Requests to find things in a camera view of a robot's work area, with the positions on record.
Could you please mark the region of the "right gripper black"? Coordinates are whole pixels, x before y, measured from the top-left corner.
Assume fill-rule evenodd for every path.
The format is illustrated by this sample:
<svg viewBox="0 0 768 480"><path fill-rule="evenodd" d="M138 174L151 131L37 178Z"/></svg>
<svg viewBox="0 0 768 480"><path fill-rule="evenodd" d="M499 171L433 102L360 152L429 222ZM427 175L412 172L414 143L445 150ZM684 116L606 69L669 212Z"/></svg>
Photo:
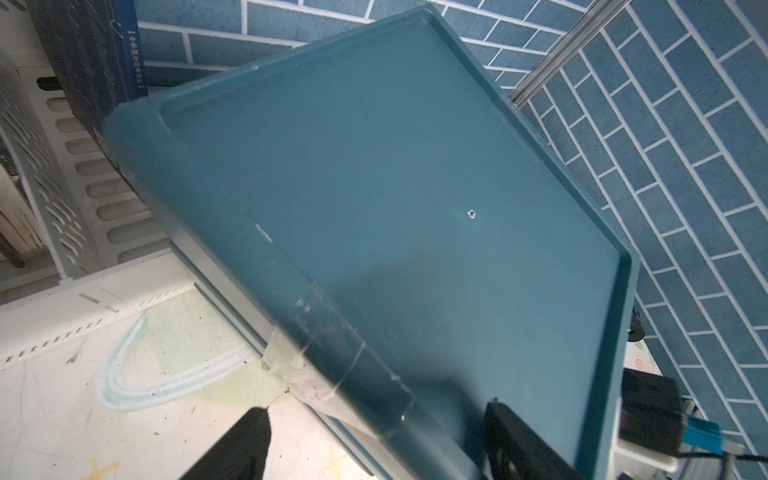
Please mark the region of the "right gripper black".
<svg viewBox="0 0 768 480"><path fill-rule="evenodd" d="M672 378L624 369L619 438L676 457L686 421L678 384Z"/></svg>

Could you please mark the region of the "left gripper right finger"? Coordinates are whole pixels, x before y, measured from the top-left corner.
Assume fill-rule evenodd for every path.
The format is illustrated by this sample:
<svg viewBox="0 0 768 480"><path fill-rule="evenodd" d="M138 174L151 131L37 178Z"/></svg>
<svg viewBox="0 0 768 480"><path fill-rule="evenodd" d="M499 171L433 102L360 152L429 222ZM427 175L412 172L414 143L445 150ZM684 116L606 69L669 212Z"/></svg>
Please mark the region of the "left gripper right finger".
<svg viewBox="0 0 768 480"><path fill-rule="evenodd" d="M483 422L493 479L583 479L506 404L489 402Z"/></svg>

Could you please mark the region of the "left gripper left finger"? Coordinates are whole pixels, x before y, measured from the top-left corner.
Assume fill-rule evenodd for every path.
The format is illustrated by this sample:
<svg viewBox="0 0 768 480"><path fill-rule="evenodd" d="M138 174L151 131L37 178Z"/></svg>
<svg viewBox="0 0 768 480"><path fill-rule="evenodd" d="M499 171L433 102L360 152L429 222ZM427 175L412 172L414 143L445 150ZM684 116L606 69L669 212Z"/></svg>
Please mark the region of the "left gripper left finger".
<svg viewBox="0 0 768 480"><path fill-rule="evenodd" d="M181 479L262 479L271 436L268 410L253 407Z"/></svg>

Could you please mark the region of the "teal drawer cabinet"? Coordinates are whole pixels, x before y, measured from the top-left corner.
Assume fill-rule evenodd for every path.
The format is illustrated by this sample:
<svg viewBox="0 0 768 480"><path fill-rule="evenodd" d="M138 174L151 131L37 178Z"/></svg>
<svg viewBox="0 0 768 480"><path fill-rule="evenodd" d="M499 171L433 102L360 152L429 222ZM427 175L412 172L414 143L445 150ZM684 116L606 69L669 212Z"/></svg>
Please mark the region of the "teal drawer cabinet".
<svg viewBox="0 0 768 480"><path fill-rule="evenodd" d="M435 7L126 103L103 136L378 474L482 477L497 400L606 477L637 253Z"/></svg>

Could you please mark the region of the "clear glass bowl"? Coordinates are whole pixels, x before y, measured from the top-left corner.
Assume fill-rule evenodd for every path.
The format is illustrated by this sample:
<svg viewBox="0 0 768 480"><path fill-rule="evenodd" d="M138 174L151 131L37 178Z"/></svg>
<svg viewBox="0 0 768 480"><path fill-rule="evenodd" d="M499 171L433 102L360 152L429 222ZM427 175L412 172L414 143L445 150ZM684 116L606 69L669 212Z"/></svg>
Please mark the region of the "clear glass bowl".
<svg viewBox="0 0 768 480"><path fill-rule="evenodd" d="M110 409L137 411L203 390L255 360L216 313L147 309L115 345L95 392Z"/></svg>

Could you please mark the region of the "white file organizer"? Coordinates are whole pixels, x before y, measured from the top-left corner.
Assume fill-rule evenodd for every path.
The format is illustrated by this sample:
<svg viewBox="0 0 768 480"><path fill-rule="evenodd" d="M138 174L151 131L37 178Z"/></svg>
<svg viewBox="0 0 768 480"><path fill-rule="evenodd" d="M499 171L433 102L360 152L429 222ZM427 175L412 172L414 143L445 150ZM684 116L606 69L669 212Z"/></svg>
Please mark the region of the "white file organizer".
<svg viewBox="0 0 768 480"><path fill-rule="evenodd" d="M1 367L194 284L74 115L31 1L1 5Z"/></svg>

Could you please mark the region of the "dark striped notebook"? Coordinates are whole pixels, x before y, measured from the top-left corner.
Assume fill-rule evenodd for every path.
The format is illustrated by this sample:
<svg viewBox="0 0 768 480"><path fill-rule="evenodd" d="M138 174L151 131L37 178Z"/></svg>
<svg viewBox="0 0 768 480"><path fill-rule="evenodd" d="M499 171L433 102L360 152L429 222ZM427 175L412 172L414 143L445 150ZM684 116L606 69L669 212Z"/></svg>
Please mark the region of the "dark striped notebook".
<svg viewBox="0 0 768 480"><path fill-rule="evenodd" d="M72 112L89 134L118 106L148 95L133 0L35 0L35 31Z"/></svg>

